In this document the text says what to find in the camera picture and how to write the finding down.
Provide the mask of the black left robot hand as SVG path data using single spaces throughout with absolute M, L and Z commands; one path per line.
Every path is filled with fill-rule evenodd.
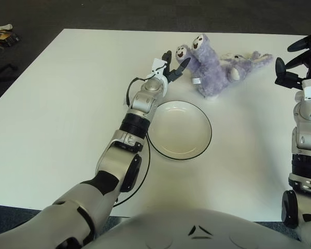
M 191 58 L 184 59 L 176 70 L 170 70 L 170 64 L 172 61 L 172 52 L 168 50 L 166 53 L 164 53 L 162 56 L 162 60 L 165 61 L 165 68 L 163 71 L 163 75 L 166 77 L 167 81 L 172 82 L 181 77 L 183 71 L 189 64 L 190 59 Z

